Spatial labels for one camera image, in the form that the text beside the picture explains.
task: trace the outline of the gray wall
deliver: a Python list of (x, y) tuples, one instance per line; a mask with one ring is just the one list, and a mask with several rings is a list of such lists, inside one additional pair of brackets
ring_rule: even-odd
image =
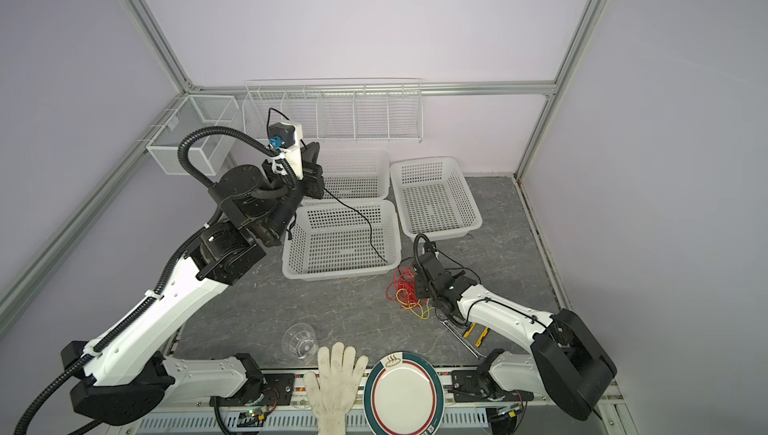
[(765, 433), (768, 0), (610, 0), (524, 186), (641, 434)]
[[(174, 96), (118, 0), (0, 0), (0, 289)], [(142, 168), (0, 341), (0, 432), (61, 371), (58, 352), (109, 328), (154, 286), (213, 202)], [(30, 433), (85, 423), (68, 391)]]

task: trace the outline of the white wire basket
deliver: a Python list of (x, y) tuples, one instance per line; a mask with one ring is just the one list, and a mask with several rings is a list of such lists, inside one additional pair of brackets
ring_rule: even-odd
[[(179, 143), (189, 133), (212, 126), (243, 130), (244, 119), (235, 97), (188, 94), (147, 143), (147, 150), (167, 174), (187, 174), (177, 158)], [(190, 163), (204, 174), (215, 176), (234, 142), (234, 138), (220, 134), (198, 140), (190, 148)]]
[[(344, 203), (383, 200), (389, 194), (389, 155), (383, 150), (320, 150), (326, 188)], [(322, 200), (304, 197), (302, 204), (335, 202), (327, 192)]]
[[(246, 82), (243, 115), (246, 133), (266, 140), (269, 108), (302, 124), (310, 140), (421, 142), (422, 93), (419, 84), (295, 84)], [(278, 114), (273, 112), (274, 123)]]
[[(299, 280), (380, 275), (400, 262), (400, 233), (389, 200), (349, 203), (354, 210), (327, 203), (296, 210), (293, 239), (283, 248), (283, 275)], [(386, 262), (371, 247), (379, 251)]]
[(393, 164), (389, 174), (402, 232), (411, 240), (419, 233), (433, 241), (459, 238), (482, 225), (480, 210), (455, 159), (402, 161)]

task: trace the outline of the red ring on plate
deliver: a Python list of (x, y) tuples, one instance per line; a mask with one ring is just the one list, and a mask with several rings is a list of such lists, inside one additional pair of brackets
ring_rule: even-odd
[(376, 418), (376, 421), (379, 423), (379, 426), (383, 430), (385, 430), (387, 433), (390, 433), (391, 435), (418, 435), (419, 433), (421, 433), (424, 430), (426, 430), (426, 428), (432, 422), (432, 417), (435, 416), (435, 408), (437, 407), (437, 394), (435, 393), (435, 384), (432, 382), (432, 379), (429, 377), (429, 374), (424, 371), (424, 369), (421, 367), (421, 365), (418, 365), (417, 363), (413, 363), (413, 362), (408, 361), (408, 360), (404, 360), (404, 361), (402, 361), (402, 363), (408, 363), (408, 364), (411, 364), (414, 367), (418, 368), (418, 371), (424, 373), (424, 376), (427, 377), (427, 380), (429, 381), (429, 387), (432, 389), (432, 412), (429, 414), (429, 417), (427, 417), (427, 421), (424, 423), (424, 425), (422, 425), (421, 428), (419, 428), (415, 432), (398, 433), (398, 432), (393, 432), (393, 431), (389, 430), (389, 428), (387, 428), (386, 425), (384, 425), (384, 423), (381, 421), (381, 419), (379, 419), (379, 414), (376, 411), (376, 404), (373, 401), (375, 400), (375, 396), (376, 396), (376, 385), (379, 384), (379, 380), (381, 380), (382, 373), (386, 372), (386, 370), (383, 370), (382, 372), (380, 372), (379, 376), (376, 377), (376, 381), (373, 383), (373, 388), (371, 389), (371, 407), (373, 408), (373, 416)]

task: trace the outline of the white wall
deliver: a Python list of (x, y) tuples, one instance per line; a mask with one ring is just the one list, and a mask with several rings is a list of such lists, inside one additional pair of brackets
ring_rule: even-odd
[[(545, 99), (542, 94), (424, 97), (421, 143), (320, 142), (320, 149), (385, 150), (392, 163), (450, 156), (465, 173), (508, 174), (518, 167)], [(238, 163), (263, 159), (245, 144), (235, 144), (233, 152)]]
[(118, 0), (0, 0), (0, 290), (173, 96)]
[[(174, 96), (118, 0), (0, 0), (0, 289)], [(0, 341), (0, 432), (62, 372), (59, 351), (109, 328), (154, 286), (214, 204), (154, 160)], [(30, 434), (68, 433), (69, 382)]]
[(551, 80), (587, 0), (147, 0), (189, 76)]
[(641, 435), (765, 433), (766, 0), (610, 0), (524, 186)]

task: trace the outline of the gray tabletop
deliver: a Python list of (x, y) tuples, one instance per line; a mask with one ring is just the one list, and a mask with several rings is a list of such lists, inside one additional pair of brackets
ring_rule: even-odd
[[(467, 182), (483, 225), (465, 237), (437, 242), (439, 249), (476, 271), (490, 291), (527, 307), (557, 311), (513, 180), (467, 178)], [(405, 236), (402, 253), (403, 258), (412, 253), (412, 242)], [(300, 362), (283, 353), (281, 341), (288, 327), (307, 323), (315, 329), (321, 346), (337, 341), (353, 345), (358, 353), (369, 356), (371, 364), (394, 351), (417, 353), (436, 366), (477, 364), (436, 318), (420, 320), (386, 299), (392, 272), (294, 281), (283, 276), (280, 255), (279, 249), (268, 250), (235, 286), (200, 308), (187, 321), (174, 355), (207, 359), (245, 352), (262, 368), (298, 367)], [(475, 329), (470, 341), (480, 332)], [(525, 353), (495, 333), (488, 334), (480, 351), (488, 353), (497, 347)]]

